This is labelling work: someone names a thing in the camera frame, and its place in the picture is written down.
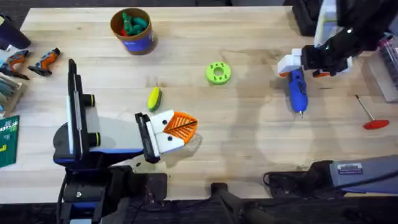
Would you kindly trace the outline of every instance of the white plastic part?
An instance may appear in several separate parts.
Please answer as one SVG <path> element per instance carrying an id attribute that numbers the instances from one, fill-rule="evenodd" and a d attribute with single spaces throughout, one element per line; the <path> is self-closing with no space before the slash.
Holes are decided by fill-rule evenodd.
<path id="1" fill-rule="evenodd" d="M 277 69 L 278 69 L 278 77 L 281 77 L 281 73 L 291 72 L 301 67 L 301 57 L 296 55 L 285 55 L 278 62 Z"/>
<path id="2" fill-rule="evenodd" d="M 173 116 L 174 110 L 168 110 L 151 117 L 150 121 L 147 122 L 150 141 L 157 157 L 184 146 L 183 139 L 163 132 Z"/>
<path id="3" fill-rule="evenodd" d="M 69 153 L 73 154 L 72 115 L 70 114 L 70 98 L 69 98 L 69 96 L 67 96 L 67 124 L 68 124 Z"/>
<path id="4" fill-rule="evenodd" d="M 319 11 L 313 44 L 319 47 L 338 32 L 336 0 L 324 0 Z"/>

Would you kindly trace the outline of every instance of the power tool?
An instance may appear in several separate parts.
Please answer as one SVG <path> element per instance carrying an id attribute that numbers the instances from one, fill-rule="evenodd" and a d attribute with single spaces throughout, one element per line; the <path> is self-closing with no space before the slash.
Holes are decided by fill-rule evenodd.
<path id="1" fill-rule="evenodd" d="M 303 118 L 304 111 L 308 106 L 307 84 L 301 68 L 291 71 L 288 74 L 290 103 L 294 112 L 299 113 Z"/>
<path id="2" fill-rule="evenodd" d="M 54 63 L 58 56 L 61 54 L 60 49 L 55 48 L 49 52 L 47 52 L 39 62 L 37 62 L 34 66 L 29 66 L 29 70 L 35 72 L 41 76 L 49 76 L 52 72 L 49 70 L 49 65 Z"/>
<path id="3" fill-rule="evenodd" d="M 7 58 L 6 62 L 0 65 L 0 72 L 10 77 L 29 80 L 26 75 L 16 72 L 16 69 L 14 68 L 15 64 L 24 63 L 29 54 L 30 53 L 28 50 L 21 50 L 16 52 L 14 55 L 11 55 L 9 58 Z"/>

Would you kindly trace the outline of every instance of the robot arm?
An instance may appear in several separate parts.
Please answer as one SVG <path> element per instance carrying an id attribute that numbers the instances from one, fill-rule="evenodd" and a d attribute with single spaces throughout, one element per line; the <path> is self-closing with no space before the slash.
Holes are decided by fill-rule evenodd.
<path id="1" fill-rule="evenodd" d="M 376 50 L 398 12 L 398 1 L 356 1 L 349 9 L 347 1 L 324 0 L 318 18 L 314 45 L 293 49 L 278 63 L 280 77 L 303 66 L 313 69 L 314 77 L 348 72 L 352 61 L 364 50 Z M 343 28 L 337 32 L 337 25 Z"/>

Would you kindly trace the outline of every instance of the brown cup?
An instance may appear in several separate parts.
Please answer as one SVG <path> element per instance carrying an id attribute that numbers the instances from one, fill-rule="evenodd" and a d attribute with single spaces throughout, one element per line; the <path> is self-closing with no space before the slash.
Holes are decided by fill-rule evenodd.
<path id="1" fill-rule="evenodd" d="M 140 17 L 144 19 L 148 26 L 140 34 L 125 37 L 120 34 L 123 27 L 122 14 L 126 13 L 132 17 Z M 138 8 L 128 8 L 117 12 L 111 19 L 111 29 L 113 34 L 124 44 L 130 54 L 143 55 L 150 53 L 155 47 L 154 32 L 152 30 L 152 23 L 148 13 Z"/>

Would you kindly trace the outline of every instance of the label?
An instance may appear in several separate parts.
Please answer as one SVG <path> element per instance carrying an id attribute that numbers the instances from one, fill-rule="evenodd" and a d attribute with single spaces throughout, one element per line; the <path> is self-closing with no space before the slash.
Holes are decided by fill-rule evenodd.
<path id="1" fill-rule="evenodd" d="M 132 40 L 132 41 L 122 41 L 127 49 L 131 52 L 138 52 L 141 50 L 145 50 L 152 45 L 153 42 L 153 32 L 150 31 L 146 36 L 139 40 Z"/>
<path id="2" fill-rule="evenodd" d="M 340 175 L 363 174 L 362 164 L 360 163 L 338 164 L 337 170 Z"/>

